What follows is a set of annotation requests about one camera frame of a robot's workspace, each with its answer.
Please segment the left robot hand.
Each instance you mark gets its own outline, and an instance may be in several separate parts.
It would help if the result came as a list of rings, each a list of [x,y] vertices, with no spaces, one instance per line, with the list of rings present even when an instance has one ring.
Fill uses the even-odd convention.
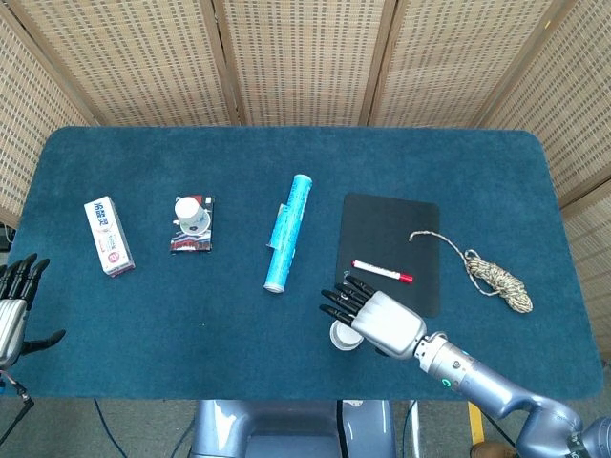
[[[21,356],[58,344],[66,330],[59,329],[42,340],[25,341],[32,304],[49,259],[37,261],[32,253],[11,265],[1,265],[1,369],[9,369]]]

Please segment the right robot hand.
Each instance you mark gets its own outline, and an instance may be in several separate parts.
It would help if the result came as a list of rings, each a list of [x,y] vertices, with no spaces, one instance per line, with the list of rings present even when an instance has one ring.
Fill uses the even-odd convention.
[[[349,327],[377,350],[398,360],[414,356],[425,337],[424,320],[404,304],[352,275],[347,275],[333,290],[322,289],[330,301],[319,309]]]

